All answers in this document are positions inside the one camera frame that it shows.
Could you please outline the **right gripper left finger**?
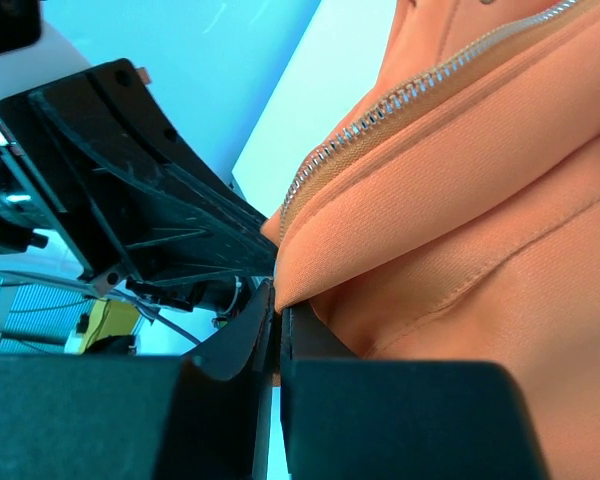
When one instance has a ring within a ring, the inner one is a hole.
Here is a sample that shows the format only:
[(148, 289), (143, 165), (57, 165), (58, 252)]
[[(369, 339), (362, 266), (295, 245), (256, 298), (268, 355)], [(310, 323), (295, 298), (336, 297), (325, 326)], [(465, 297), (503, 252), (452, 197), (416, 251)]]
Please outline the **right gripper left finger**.
[(0, 355), (0, 479), (263, 479), (273, 289), (183, 356)]

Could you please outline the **orange jacket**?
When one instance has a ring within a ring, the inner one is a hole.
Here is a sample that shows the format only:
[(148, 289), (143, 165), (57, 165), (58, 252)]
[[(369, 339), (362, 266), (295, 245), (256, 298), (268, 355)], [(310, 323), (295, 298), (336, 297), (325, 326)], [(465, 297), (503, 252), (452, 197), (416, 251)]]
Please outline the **orange jacket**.
[(600, 1), (400, 1), (374, 87), (263, 225), (275, 307), (369, 360), (487, 360), (600, 479)]

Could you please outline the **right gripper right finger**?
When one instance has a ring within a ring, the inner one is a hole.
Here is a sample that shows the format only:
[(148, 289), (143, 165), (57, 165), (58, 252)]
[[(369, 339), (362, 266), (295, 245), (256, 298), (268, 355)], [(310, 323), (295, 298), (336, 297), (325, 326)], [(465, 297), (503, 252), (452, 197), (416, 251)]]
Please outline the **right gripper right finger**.
[(307, 305), (282, 316), (281, 421), (295, 479), (545, 479), (522, 394), (481, 361), (356, 357)]

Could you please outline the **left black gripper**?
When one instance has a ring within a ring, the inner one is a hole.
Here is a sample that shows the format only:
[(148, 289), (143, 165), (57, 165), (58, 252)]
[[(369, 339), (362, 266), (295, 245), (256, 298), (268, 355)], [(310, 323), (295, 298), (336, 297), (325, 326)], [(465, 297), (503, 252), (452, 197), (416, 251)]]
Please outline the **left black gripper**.
[(263, 215), (180, 136), (118, 59), (0, 100), (0, 217), (58, 233), (84, 281), (166, 295), (268, 276)]

